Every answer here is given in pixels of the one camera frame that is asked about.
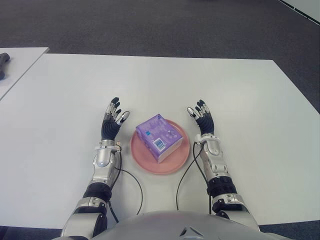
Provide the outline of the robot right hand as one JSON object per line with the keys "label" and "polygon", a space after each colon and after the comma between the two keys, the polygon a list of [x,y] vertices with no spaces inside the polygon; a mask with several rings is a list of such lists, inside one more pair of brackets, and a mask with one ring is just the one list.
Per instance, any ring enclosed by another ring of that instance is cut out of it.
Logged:
{"label": "robot right hand", "polygon": [[215,125],[210,109],[202,99],[196,103],[195,109],[188,107],[187,112],[197,123],[201,135],[214,134]]}

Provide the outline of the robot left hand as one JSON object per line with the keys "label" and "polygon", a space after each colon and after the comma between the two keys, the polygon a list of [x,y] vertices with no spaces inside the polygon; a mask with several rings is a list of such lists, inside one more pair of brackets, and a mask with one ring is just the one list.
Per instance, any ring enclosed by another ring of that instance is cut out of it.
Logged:
{"label": "robot left hand", "polygon": [[125,111],[121,116],[119,114],[122,110],[119,108],[120,99],[119,97],[113,98],[108,104],[104,113],[102,126],[101,126],[101,140],[114,141],[121,126],[130,116],[129,111]]}

